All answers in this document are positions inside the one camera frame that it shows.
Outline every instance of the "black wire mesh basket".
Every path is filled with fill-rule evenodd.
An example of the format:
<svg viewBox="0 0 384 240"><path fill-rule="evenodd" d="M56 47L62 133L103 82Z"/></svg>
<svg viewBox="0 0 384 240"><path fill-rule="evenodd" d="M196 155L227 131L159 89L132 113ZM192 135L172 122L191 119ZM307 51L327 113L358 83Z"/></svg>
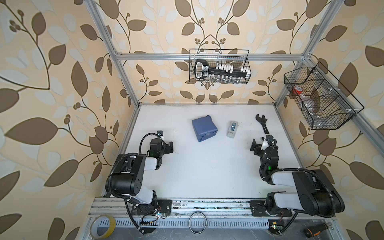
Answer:
<svg viewBox="0 0 384 240"><path fill-rule="evenodd" d="M249 50L190 49L189 79L222 84L247 84L251 78Z"/></svg>
<svg viewBox="0 0 384 240"><path fill-rule="evenodd" d="M327 73L337 80L337 87L325 78ZM284 84L313 130L338 129L364 109L321 62L315 67L301 67L284 74Z"/></svg>

